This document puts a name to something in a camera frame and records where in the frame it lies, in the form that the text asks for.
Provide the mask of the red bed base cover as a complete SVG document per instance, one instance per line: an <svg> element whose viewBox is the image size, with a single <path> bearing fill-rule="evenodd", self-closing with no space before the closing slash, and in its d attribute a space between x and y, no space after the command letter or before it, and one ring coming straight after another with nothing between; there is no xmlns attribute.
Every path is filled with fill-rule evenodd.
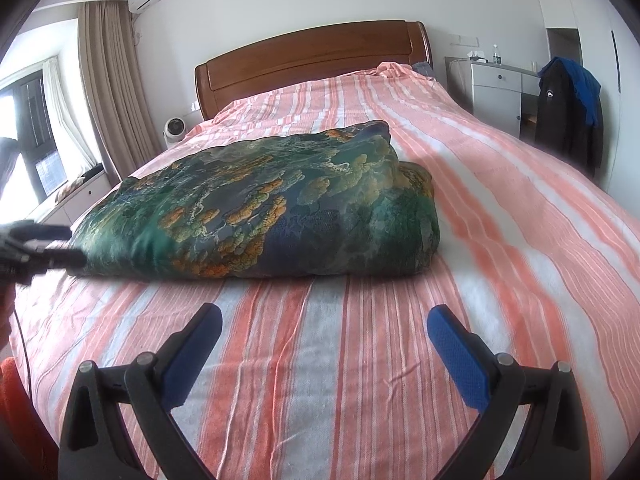
<svg viewBox="0 0 640 480"><path fill-rule="evenodd" d="M13 358L1 363L1 421L36 478L58 478L58 446L32 406Z"/></svg>

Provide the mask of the white wardrobe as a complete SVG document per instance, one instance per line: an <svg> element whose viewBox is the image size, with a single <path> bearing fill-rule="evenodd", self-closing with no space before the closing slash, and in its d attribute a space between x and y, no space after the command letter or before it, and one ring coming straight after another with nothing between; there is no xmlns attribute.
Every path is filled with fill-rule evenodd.
<svg viewBox="0 0 640 480"><path fill-rule="evenodd" d="M639 44L610 0L539 0L544 26L578 30L582 65L602 86L601 188L639 214Z"/></svg>

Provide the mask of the white bedside drawer cabinet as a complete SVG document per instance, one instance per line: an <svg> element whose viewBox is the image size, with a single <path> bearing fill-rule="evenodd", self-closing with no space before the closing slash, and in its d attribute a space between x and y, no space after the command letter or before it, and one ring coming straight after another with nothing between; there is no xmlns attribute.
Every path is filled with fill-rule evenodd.
<svg viewBox="0 0 640 480"><path fill-rule="evenodd" d="M529 70L447 58L446 71L450 96L488 126L519 138L537 115L539 78Z"/></svg>

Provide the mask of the beige curtain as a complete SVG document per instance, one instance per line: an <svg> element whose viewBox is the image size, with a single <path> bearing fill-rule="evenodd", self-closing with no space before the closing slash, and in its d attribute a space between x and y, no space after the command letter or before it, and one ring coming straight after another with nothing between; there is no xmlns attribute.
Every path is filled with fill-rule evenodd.
<svg viewBox="0 0 640 480"><path fill-rule="evenodd" d="M126 2L81 3L78 53L103 163L113 179L124 180L163 151L146 104Z"/></svg>

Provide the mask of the black and blue hanging jacket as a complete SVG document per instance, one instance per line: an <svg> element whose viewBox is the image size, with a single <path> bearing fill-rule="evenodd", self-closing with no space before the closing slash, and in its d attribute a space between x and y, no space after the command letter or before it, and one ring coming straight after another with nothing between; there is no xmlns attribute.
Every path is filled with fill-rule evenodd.
<svg viewBox="0 0 640 480"><path fill-rule="evenodd" d="M538 73L535 145L589 179L603 158L601 85L589 70L555 56Z"/></svg>

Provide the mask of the green landscape-print padded jacket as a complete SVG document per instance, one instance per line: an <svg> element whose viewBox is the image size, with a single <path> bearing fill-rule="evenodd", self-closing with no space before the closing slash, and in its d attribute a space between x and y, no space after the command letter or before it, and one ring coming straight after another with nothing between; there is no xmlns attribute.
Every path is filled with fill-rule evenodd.
<svg viewBox="0 0 640 480"><path fill-rule="evenodd" d="M72 244L85 274L163 281L412 275L439 239L430 173L374 120L214 146L128 178Z"/></svg>

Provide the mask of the clear water bottle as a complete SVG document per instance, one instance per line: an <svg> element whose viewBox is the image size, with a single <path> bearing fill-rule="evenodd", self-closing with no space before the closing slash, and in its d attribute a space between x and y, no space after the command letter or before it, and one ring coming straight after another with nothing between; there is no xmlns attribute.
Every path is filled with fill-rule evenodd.
<svg viewBox="0 0 640 480"><path fill-rule="evenodd" d="M494 45L494 63L497 65L502 64L502 56L499 47L496 44Z"/></svg>

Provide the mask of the brown wooden headboard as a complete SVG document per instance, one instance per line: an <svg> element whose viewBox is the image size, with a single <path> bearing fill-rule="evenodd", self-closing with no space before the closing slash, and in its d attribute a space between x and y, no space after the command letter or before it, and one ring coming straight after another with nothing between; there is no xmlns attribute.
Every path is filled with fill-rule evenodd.
<svg viewBox="0 0 640 480"><path fill-rule="evenodd" d="M231 102L291 84L370 70L382 62L433 61L421 22L332 24L248 44L195 67L200 112L214 118Z"/></svg>

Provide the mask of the white window bench cabinet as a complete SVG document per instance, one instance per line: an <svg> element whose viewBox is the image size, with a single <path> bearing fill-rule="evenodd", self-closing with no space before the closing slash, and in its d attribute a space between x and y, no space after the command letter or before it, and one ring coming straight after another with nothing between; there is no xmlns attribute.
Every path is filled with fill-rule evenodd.
<svg viewBox="0 0 640 480"><path fill-rule="evenodd" d="M38 205L27 218L44 224L71 226L87 210L111 192L111 189L111 183L108 182L106 173L101 171L79 185L59 202L56 202L55 196L51 195Z"/></svg>

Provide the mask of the white round desk fan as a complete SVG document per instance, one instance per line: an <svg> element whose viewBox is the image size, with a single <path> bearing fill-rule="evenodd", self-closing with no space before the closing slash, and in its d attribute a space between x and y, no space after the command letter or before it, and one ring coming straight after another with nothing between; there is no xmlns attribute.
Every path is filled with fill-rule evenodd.
<svg viewBox="0 0 640 480"><path fill-rule="evenodd" d="M186 123L181 117L171 117L165 122L163 138L168 148L180 143L186 136Z"/></svg>

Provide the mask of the pink striped bed sheet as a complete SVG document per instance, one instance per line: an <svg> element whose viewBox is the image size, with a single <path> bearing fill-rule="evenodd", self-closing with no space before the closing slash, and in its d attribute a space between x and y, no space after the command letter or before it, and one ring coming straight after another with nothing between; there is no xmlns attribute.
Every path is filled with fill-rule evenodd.
<svg viewBox="0 0 640 480"><path fill-rule="evenodd" d="M446 304L491 350L569 362L607 477L639 433L639 223L580 172L384 63L227 106L153 159L382 119L432 174L440 244L396 280L140 283L51 272L17 293L11 349L54 436L78 365L158 348L201 304L224 329L175 420L221 479L429 479L475 414L428 340Z"/></svg>

